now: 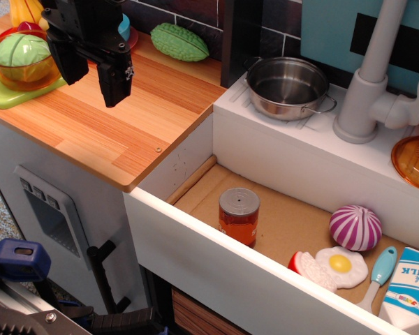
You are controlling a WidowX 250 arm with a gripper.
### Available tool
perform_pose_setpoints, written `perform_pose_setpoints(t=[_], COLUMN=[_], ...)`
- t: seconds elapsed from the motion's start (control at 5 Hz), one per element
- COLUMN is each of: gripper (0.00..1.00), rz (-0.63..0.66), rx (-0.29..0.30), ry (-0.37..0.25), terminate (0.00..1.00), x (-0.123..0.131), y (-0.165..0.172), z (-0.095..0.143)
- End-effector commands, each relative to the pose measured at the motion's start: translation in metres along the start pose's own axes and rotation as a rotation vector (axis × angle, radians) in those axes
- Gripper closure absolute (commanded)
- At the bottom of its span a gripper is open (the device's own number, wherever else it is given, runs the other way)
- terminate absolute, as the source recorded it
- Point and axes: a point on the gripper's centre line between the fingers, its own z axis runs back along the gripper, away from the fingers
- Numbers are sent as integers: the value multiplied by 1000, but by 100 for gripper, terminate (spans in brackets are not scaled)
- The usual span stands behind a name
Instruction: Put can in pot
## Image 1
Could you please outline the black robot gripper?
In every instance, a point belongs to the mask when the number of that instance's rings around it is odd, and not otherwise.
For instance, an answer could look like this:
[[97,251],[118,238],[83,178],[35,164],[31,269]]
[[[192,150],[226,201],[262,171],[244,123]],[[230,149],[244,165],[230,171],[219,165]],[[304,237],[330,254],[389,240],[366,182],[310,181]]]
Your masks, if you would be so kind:
[[68,85],[97,65],[106,107],[131,95],[134,75],[130,47],[118,32],[123,1],[42,1],[51,55]]

